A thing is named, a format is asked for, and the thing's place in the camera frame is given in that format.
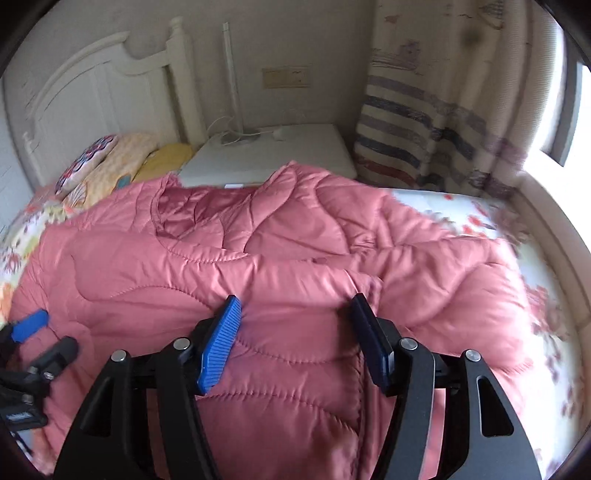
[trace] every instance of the metal screw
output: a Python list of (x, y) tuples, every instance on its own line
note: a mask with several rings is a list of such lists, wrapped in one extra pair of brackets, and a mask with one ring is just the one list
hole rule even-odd
[(400, 339), (400, 346), (405, 350), (416, 350), (418, 343), (414, 338), (405, 337)]
[(476, 350), (466, 350), (466, 358), (470, 362), (479, 362), (482, 358), (482, 355)]
[(114, 362), (122, 362), (127, 357), (127, 352), (125, 350), (115, 350), (111, 354), (111, 360)]
[(191, 345), (191, 340), (188, 338), (177, 338), (174, 343), (173, 347), (175, 350), (186, 350)]

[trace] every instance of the blue gripper pad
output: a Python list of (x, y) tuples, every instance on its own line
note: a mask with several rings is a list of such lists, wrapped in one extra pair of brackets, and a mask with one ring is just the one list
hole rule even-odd
[(45, 310), (37, 310), (16, 323), (12, 328), (12, 340), (23, 343), (49, 323), (49, 314)]
[(234, 295), (226, 300), (224, 309), (212, 324), (209, 340), (201, 357), (201, 374), (197, 379), (199, 390), (205, 395), (216, 385), (221, 376), (230, 349), (236, 339), (242, 320), (242, 305)]
[(362, 293), (351, 300), (350, 313), (371, 379), (382, 392), (386, 392), (392, 384), (390, 373), (394, 368), (394, 350)]

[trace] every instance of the wooden headboard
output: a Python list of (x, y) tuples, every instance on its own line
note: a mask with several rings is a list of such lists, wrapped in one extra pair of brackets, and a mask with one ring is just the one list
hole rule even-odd
[(40, 185), (54, 181), (97, 138), (146, 131), (160, 146), (207, 140), (190, 39), (173, 18), (166, 50), (133, 59), (129, 32), (103, 38), (66, 61), (33, 104), (34, 136), (23, 137)]

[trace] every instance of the wall switch panel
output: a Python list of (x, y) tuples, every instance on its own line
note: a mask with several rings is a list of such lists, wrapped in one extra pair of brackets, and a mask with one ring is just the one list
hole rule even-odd
[(300, 88), (310, 86), (310, 67), (276, 67), (262, 70), (264, 88)]

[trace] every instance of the white nightstand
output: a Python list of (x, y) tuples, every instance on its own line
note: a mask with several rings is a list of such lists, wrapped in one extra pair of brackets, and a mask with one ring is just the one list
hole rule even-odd
[(213, 137), (181, 169), (178, 176), (183, 186), (261, 184), (292, 160), (350, 179), (357, 176), (334, 125), (289, 125), (261, 130), (275, 134), (231, 145), (222, 145), (219, 136)]

